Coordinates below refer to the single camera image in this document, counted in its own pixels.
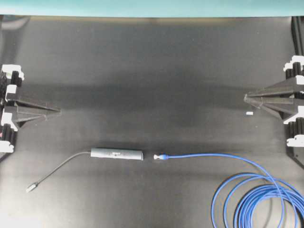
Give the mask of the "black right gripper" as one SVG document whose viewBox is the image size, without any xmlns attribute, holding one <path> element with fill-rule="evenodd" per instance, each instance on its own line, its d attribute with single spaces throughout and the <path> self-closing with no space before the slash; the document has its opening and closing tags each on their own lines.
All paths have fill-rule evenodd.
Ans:
<svg viewBox="0 0 304 228">
<path fill-rule="evenodd" d="M 304 56 L 295 55 L 283 68 L 286 80 L 245 94 L 244 101 L 269 112 L 289 126 L 288 147 L 304 147 Z M 269 97 L 290 95 L 286 97 Z"/>
</svg>

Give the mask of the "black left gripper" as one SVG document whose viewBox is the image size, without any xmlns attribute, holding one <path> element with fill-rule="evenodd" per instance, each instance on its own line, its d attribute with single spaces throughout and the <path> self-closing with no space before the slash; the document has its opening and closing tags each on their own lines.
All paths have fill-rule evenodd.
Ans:
<svg viewBox="0 0 304 228">
<path fill-rule="evenodd" d="M 20 65 L 3 64 L 0 67 L 0 151 L 14 152 L 20 123 L 47 120 L 61 109 L 49 101 L 18 94 L 24 81 Z"/>
</svg>

